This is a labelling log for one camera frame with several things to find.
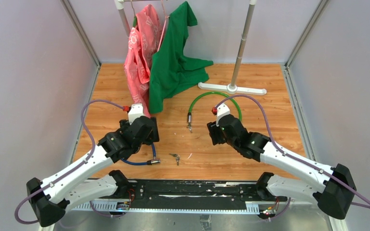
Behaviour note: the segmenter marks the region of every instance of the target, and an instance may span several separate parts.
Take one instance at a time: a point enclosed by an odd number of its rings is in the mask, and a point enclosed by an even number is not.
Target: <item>wire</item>
[[[193,102],[191,103],[191,105],[189,106],[189,110],[188,112],[192,112],[192,109],[194,108],[194,105],[196,104],[196,102],[201,99],[202,97],[204,96],[207,96],[207,95],[211,95],[211,94],[216,94],[216,95],[222,95],[222,96],[225,96],[225,97],[229,97],[229,95],[225,94],[225,93],[222,93],[222,92],[218,92],[218,91],[208,91],[206,93],[203,93],[201,95],[199,95],[198,97],[196,97]],[[238,110],[239,112],[239,120],[242,121],[242,110],[240,109],[239,107],[239,104],[234,100],[234,99],[231,99],[231,101],[233,102],[233,104],[235,105],[236,109]]]
[[[111,104],[113,106],[116,106],[118,108],[121,108],[121,109],[124,109],[124,107],[116,104],[116,103],[113,103],[111,101],[108,101],[108,100],[93,100],[93,101],[90,101],[88,102],[87,104],[84,105],[83,109],[81,110],[81,113],[80,113],[80,120],[81,120],[81,123],[83,124],[83,128],[84,130],[86,130],[87,134],[89,135],[90,137],[90,140],[92,141],[92,149],[90,150],[89,154],[87,155],[86,157],[86,161],[88,161],[91,156],[93,155],[94,153],[94,149],[95,149],[95,141],[94,141],[94,137],[92,135],[92,133],[89,131],[86,123],[84,122],[84,113],[85,111],[87,110],[87,108],[89,107],[90,104],[92,103],[95,103],[95,102],[103,102],[103,103],[108,103],[108,104]],[[58,178],[56,178],[55,180],[53,180],[51,183],[52,184],[56,184],[57,182],[61,181],[63,178],[67,177],[68,175],[70,175],[72,172],[76,171],[78,168],[80,168],[81,166],[83,166],[85,164],[85,161],[82,161],[81,163],[79,163],[77,166],[75,166],[74,168],[72,168],[71,170],[67,171],[65,174],[59,176]],[[41,189],[37,190],[36,192],[32,193],[31,195],[29,195],[28,197],[26,197],[25,199],[23,199],[19,204],[18,206],[16,207],[15,209],[15,213],[14,213],[14,216],[15,216],[15,219],[17,222],[21,223],[21,224],[25,224],[25,225],[30,225],[30,224],[35,224],[35,223],[38,223],[38,220],[34,220],[34,221],[25,221],[25,220],[22,220],[20,217],[19,217],[19,210],[20,208],[22,207],[22,205],[30,200],[31,198],[33,198],[34,196],[36,196],[37,194],[41,193],[42,191],[48,189],[50,187],[49,184],[41,187]]]
[[[226,100],[229,100],[229,99],[232,99],[232,98],[235,98],[235,97],[245,97],[245,98],[248,98],[248,99],[251,99],[252,101],[254,101],[260,108],[260,110],[262,111],[262,114],[263,114],[263,117],[264,117],[264,122],[266,123],[266,128],[267,128],[267,132],[269,133],[269,137],[270,137],[270,141],[272,142],[273,146],[281,153],[284,153],[285,156],[287,157],[290,157],[291,159],[294,159],[304,165],[307,165],[313,169],[315,169],[316,171],[319,171],[320,173],[328,176],[329,178],[333,179],[334,181],[338,182],[340,185],[342,185],[343,187],[345,187],[346,189],[348,189],[350,192],[352,192],[354,195],[356,195],[357,197],[359,197],[361,200],[363,200],[364,202],[368,203],[370,205],[370,200],[368,198],[366,198],[365,196],[361,195],[359,192],[355,191],[353,188],[351,188],[350,186],[348,186],[347,184],[345,184],[342,180],[338,179],[337,177],[333,176],[332,174],[326,172],[326,171],[323,171],[321,168],[311,164],[311,163],[308,163],[298,157],[295,157],[293,155],[290,155],[288,153],[286,153],[284,150],[282,150],[275,142],[275,140],[273,139],[273,135],[272,135],[272,132],[270,131],[270,126],[269,126],[269,121],[267,120],[267,116],[266,116],[266,113],[264,112],[264,108],[262,107],[262,105],[260,105],[259,101],[257,101],[255,98],[249,96],[249,95],[232,95],[232,96],[229,96],[227,97],[226,99],[222,100],[220,103],[218,103],[215,107],[217,108],[219,105],[223,104]],[[370,206],[368,205],[363,205],[363,204],[359,204],[359,203],[356,203],[354,205],[357,205],[357,206],[361,206],[361,207],[364,207],[364,208],[369,208],[370,209]]]
[[[126,164],[129,164],[129,165],[147,165],[146,162],[131,162],[131,161],[128,161],[126,159],[121,159],[122,162],[126,163]]]
[[[73,226],[67,226],[67,225],[64,225],[62,223],[62,220],[58,221],[57,223],[60,225],[60,227],[62,227],[63,229],[66,229],[66,230],[69,230],[69,229],[74,229],[74,228],[77,228],[79,225],[83,224],[83,222],[87,221],[87,219],[90,217],[90,214],[85,218],[83,219],[82,221],[80,221],[79,223],[77,223],[76,225],[73,225]]]
[[[134,189],[128,189],[127,190],[127,192],[128,192],[128,198],[130,199],[130,204],[129,204],[129,206],[128,206],[128,209],[130,209],[130,207],[131,207],[131,202],[134,200],[134,198],[135,198],[135,191],[134,191]],[[93,204],[93,202],[92,201],[90,201],[90,208],[92,208],[92,210],[96,213],[96,214],[98,214],[98,215],[100,215],[100,216],[102,216],[102,217],[106,217],[106,218],[120,218],[120,217],[122,217],[122,216],[124,216],[126,213],[123,213],[123,214],[120,214],[120,215],[112,215],[112,214],[109,214],[109,215],[107,215],[107,214],[104,214],[104,213],[100,213],[95,207],[94,207],[94,204]]]
[[[153,159],[156,159],[157,158],[157,151],[155,150],[155,145],[154,143],[151,144],[151,148],[152,148],[152,156],[153,156]],[[129,164],[129,165],[147,165],[148,163],[147,162],[131,162],[131,161],[128,161],[126,159],[121,159],[122,162],[126,163],[126,164]]]
[[[154,159],[156,159],[157,158],[157,151],[155,150],[154,143],[151,144],[151,148],[152,148],[152,156],[154,157]]]
[[[278,217],[281,217],[281,215],[283,215],[283,214],[287,211],[287,209],[289,208],[289,206],[290,206],[290,202],[291,202],[291,197],[289,197],[289,200],[287,201],[286,206],[284,207],[284,209],[283,209],[280,213],[277,213],[277,214],[276,214],[274,217],[272,217],[272,218],[268,218],[268,219],[261,219],[261,220],[255,221],[255,222],[253,222],[253,224],[254,224],[254,223],[260,223],[260,222],[271,222],[272,220],[274,220],[274,219],[276,219],[276,218],[278,218]]]
[[[275,202],[275,204],[274,205],[272,205],[272,206],[270,206],[269,208],[267,208],[267,209],[272,209],[272,208],[274,208],[274,207],[278,207],[278,203],[279,203],[280,201],[279,201],[279,199],[278,199],[278,197],[276,197],[276,202]]]

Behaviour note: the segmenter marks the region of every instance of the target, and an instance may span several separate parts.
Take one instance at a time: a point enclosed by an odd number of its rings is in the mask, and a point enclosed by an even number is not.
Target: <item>clothing rack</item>
[[[130,25],[128,24],[127,16],[124,11],[124,2],[132,1],[159,1],[159,0],[114,0],[117,10],[119,11],[124,30],[127,36],[130,35]],[[245,26],[243,28],[242,39],[240,41],[239,52],[236,58],[235,68],[233,70],[232,80],[228,85],[210,84],[210,83],[198,83],[198,87],[204,90],[218,90],[225,91],[229,94],[242,93],[242,94],[252,94],[252,95],[265,95],[267,93],[266,89],[254,89],[254,88],[243,88],[236,86],[236,79],[238,78],[240,64],[242,62],[243,52],[245,50],[246,39],[248,36],[249,28],[251,25],[251,18],[253,16],[254,6],[257,0],[250,0],[248,14],[246,16]]]

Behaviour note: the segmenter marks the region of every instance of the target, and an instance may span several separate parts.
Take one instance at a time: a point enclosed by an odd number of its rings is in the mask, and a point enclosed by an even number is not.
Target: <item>wooden floor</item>
[[[215,64],[208,67],[207,72],[210,77],[208,83],[228,84],[233,65]],[[266,95],[255,96],[255,98],[266,111],[275,140],[292,151],[304,155],[280,66],[244,64],[241,66],[237,84],[267,89]],[[186,128],[187,111],[191,102],[204,92],[206,91],[195,86],[164,101],[163,112],[156,115],[160,142],[155,143],[155,147],[161,164],[131,166],[119,161],[97,172],[94,177],[103,177],[115,169],[120,169],[129,179],[257,180],[264,171],[292,177],[276,167],[243,158],[227,144],[212,145],[206,124],[215,120],[211,109],[223,99],[223,96],[209,95],[197,102],[192,112],[193,133],[191,134]],[[102,65],[92,99],[111,100],[120,105],[132,104],[122,64]],[[267,135],[259,108],[245,98],[236,98],[236,101],[242,109],[243,125],[249,131]],[[231,113],[237,116],[234,105],[231,102],[227,105]],[[89,107],[86,123],[95,140],[98,141],[107,132],[118,129],[121,119],[127,119],[126,112],[105,103],[95,103]],[[75,160],[87,153],[90,148],[90,139],[83,131]],[[169,153],[180,155],[179,166]],[[129,160],[142,162],[150,159],[152,159],[151,147],[143,145],[141,150],[133,154]]]

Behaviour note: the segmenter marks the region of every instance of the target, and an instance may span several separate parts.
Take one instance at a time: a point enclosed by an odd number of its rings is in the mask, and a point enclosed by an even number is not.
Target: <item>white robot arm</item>
[[[90,158],[90,152],[87,152],[60,172],[43,180],[33,178],[27,182],[28,195],[41,190],[29,199],[29,203],[42,227],[54,224],[77,205],[103,196],[121,197],[126,193],[128,180],[120,171],[111,171],[90,183],[83,182],[97,171],[128,159],[140,150],[142,144],[151,145],[159,141],[157,121],[154,117],[144,116],[141,104],[133,104],[131,108],[127,107],[127,111],[129,119],[121,120],[118,130],[107,133]],[[151,165],[159,163],[159,160],[147,163]]]
[[[314,162],[280,146],[263,134],[248,132],[241,121],[230,114],[224,103],[214,113],[216,121],[207,124],[213,145],[227,143],[245,158],[276,166],[301,179],[293,180],[265,172],[257,181],[261,197],[296,198],[317,204],[331,217],[345,218],[354,194],[325,173],[337,177],[356,190],[347,167]]]

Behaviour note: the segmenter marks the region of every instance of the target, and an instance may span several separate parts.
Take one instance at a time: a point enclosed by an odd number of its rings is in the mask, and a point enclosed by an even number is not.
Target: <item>clothes hanger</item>
[[[130,2],[131,2],[131,8],[132,8],[132,11],[134,12],[134,17],[135,17],[135,9],[134,9],[134,6],[133,6],[133,4],[132,4],[132,0],[130,0]]]
[[[162,5],[162,11],[164,12],[164,16],[165,16],[165,21],[164,21],[164,27],[162,28],[161,38],[159,39],[159,45],[158,45],[157,52],[159,51],[159,48],[161,47],[162,37],[164,36],[165,27],[167,26],[167,20],[170,17],[169,15],[167,16],[167,14],[165,13],[164,0],[161,0],[161,5]]]

